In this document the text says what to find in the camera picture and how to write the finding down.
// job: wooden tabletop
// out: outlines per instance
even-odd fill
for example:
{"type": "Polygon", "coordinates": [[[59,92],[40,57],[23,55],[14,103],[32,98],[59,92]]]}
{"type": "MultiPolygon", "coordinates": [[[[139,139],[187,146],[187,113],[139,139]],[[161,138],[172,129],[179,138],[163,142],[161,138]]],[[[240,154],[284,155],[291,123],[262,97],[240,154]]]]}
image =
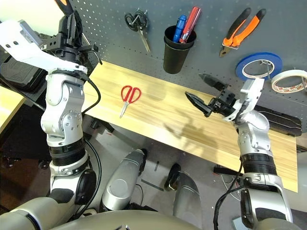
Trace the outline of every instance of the wooden tabletop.
{"type": "Polygon", "coordinates": [[[0,86],[0,133],[24,101],[24,97],[20,94],[0,86]]]}
{"type": "MultiPolygon", "coordinates": [[[[206,103],[211,95],[107,62],[97,65],[90,77],[99,88],[102,99],[87,114],[238,170],[240,151],[232,124],[223,121],[219,114],[212,113],[206,118],[188,101],[184,92],[191,92],[206,103]],[[140,88],[142,96],[128,106],[120,119],[123,106],[120,91],[125,85],[140,88]]],[[[88,83],[84,92],[83,110],[97,99],[95,90],[88,83]]],[[[269,137],[284,187],[297,192],[295,138],[274,131],[269,131],[269,137]]]]}

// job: black scissors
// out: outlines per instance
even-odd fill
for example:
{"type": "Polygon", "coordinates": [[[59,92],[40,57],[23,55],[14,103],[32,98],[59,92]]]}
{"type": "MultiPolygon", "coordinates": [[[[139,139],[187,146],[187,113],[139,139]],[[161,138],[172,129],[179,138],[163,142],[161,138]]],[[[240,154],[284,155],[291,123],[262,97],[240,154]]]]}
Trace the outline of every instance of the black scissors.
{"type": "Polygon", "coordinates": [[[131,30],[139,33],[144,43],[146,51],[150,53],[150,48],[144,35],[145,34],[144,29],[146,28],[147,25],[147,17],[145,13],[140,10],[137,10],[134,16],[131,13],[126,13],[125,22],[131,30]]]}

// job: masking tape roll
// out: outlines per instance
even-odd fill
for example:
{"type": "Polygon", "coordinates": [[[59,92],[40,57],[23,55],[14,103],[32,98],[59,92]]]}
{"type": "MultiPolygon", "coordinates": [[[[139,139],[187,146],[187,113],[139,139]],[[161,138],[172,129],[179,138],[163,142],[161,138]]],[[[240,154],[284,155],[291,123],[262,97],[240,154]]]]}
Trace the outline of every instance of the masking tape roll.
{"type": "Polygon", "coordinates": [[[272,89],[276,92],[280,93],[299,92],[304,89],[304,86],[305,88],[307,88],[307,72],[304,70],[299,70],[299,69],[288,70],[281,72],[272,78],[272,89]],[[277,85],[280,80],[295,76],[302,77],[303,78],[302,83],[289,87],[281,87],[277,85]]]}
{"type": "Polygon", "coordinates": [[[278,55],[268,52],[260,52],[243,58],[236,66],[236,75],[243,81],[255,78],[264,78],[265,80],[268,80],[269,76],[267,72],[259,75],[246,73],[245,68],[255,61],[268,62],[270,66],[272,66],[271,70],[269,70],[270,78],[280,73],[283,68],[283,61],[278,55]]]}

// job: blue screwdriver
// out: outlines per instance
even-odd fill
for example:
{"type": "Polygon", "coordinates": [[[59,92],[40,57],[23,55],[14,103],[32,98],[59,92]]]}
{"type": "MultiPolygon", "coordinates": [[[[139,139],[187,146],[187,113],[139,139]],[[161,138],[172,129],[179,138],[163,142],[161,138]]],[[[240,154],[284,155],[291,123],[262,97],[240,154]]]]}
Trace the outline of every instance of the blue screwdriver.
{"type": "Polygon", "coordinates": [[[181,37],[181,34],[182,34],[182,31],[183,31],[184,25],[186,23],[186,20],[187,20],[187,17],[185,15],[181,15],[178,18],[173,42],[179,42],[179,39],[181,37]]]}

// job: red scissors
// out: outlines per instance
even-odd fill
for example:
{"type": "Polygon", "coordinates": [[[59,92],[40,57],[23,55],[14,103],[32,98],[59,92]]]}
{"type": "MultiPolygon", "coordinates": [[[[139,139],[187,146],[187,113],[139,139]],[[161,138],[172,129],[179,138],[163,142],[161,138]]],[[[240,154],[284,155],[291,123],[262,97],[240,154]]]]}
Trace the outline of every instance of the red scissors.
{"type": "Polygon", "coordinates": [[[136,102],[140,98],[140,96],[142,95],[142,92],[141,92],[141,90],[139,88],[132,88],[132,86],[126,85],[126,86],[124,86],[121,89],[121,93],[120,94],[121,94],[121,98],[125,102],[123,108],[121,109],[121,113],[120,113],[120,116],[119,116],[121,118],[124,115],[124,113],[125,113],[125,111],[126,111],[126,109],[128,107],[128,104],[136,102]],[[123,95],[125,88],[128,88],[128,92],[127,92],[126,96],[123,95]],[[139,92],[139,96],[136,99],[133,99],[134,93],[136,91],[139,92]]]}

